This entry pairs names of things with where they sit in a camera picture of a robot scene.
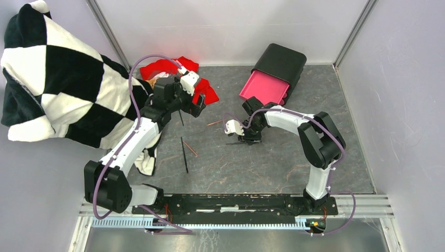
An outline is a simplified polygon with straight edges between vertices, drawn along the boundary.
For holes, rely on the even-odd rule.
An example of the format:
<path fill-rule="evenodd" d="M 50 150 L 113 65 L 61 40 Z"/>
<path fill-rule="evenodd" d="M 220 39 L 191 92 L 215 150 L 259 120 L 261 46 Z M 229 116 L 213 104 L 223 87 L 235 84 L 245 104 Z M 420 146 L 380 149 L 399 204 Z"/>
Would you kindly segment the black eyeliner pencil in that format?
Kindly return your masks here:
<path fill-rule="evenodd" d="M 246 142 L 233 142 L 233 143 L 226 143 L 225 145 L 238 145 L 238 144 L 247 144 Z"/>

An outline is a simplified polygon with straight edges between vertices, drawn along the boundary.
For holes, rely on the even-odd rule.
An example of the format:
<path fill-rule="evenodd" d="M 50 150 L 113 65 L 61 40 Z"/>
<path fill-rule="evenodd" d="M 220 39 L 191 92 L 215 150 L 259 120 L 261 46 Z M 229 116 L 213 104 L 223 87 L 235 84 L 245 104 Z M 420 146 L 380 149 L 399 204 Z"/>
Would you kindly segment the pink lip pencil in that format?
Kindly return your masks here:
<path fill-rule="evenodd" d="M 221 122 L 222 122 L 222 120 L 218 120 L 218 121 L 215 121 L 215 122 L 208 123 L 206 125 L 207 126 L 211 126 L 211 125 L 215 125 L 215 124 L 218 124 L 218 123 L 221 123 Z"/>

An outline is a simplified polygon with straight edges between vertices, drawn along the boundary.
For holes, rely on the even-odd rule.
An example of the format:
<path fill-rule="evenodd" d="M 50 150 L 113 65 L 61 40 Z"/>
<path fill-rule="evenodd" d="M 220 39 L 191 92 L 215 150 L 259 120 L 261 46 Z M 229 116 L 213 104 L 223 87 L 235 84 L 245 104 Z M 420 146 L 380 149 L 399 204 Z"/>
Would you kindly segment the rose pencil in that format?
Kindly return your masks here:
<path fill-rule="evenodd" d="M 195 155 L 195 157 L 198 157 L 197 152 L 184 140 L 182 140 L 183 144 Z"/>

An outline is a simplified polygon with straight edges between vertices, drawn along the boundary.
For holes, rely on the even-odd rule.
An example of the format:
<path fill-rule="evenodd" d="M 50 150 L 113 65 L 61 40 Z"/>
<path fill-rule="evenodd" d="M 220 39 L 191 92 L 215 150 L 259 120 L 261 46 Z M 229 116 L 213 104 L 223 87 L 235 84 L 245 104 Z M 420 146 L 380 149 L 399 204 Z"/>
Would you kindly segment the black pink drawer organizer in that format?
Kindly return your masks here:
<path fill-rule="evenodd" d="M 262 104 L 287 103 L 306 64 L 305 54 L 271 43 L 251 70 L 251 75 L 239 93 L 243 101 L 255 97 Z"/>

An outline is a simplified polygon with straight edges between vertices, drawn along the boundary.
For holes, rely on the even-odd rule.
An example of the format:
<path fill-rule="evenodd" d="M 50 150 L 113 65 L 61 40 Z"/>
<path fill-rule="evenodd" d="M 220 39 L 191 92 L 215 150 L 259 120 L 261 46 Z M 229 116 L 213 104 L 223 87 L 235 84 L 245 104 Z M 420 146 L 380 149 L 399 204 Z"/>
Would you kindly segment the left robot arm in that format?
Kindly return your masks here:
<path fill-rule="evenodd" d="M 158 196 L 159 189 L 150 185 L 130 185 L 127 175 L 132 165 L 149 143 L 171 120 L 172 113 L 182 110 L 198 117 L 205 108 L 205 95 L 197 94 L 200 77 L 189 72 L 181 77 L 159 78 L 137 119 L 117 146 L 100 161 L 89 161 L 84 167 L 84 191 L 86 201 L 93 205 L 96 218 L 98 207 L 109 212 L 122 213 L 129 206 L 144 205 L 152 214 L 160 213 L 165 200 Z"/>

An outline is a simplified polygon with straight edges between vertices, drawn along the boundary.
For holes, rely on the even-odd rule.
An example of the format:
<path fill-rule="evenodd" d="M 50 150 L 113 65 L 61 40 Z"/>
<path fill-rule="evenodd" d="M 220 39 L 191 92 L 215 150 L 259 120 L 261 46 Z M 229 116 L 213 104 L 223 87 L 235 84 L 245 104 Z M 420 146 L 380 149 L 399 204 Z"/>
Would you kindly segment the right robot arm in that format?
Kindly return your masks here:
<path fill-rule="evenodd" d="M 326 112 L 303 114 L 273 102 L 263 105 L 257 98 L 246 100 L 242 107 L 249 118 L 242 123 L 240 142 L 261 142 L 264 128 L 279 128 L 297 135 L 310 163 L 309 181 L 303 191 L 303 208 L 317 214 L 324 208 L 331 189 L 331 177 L 345 154 L 345 141 Z"/>

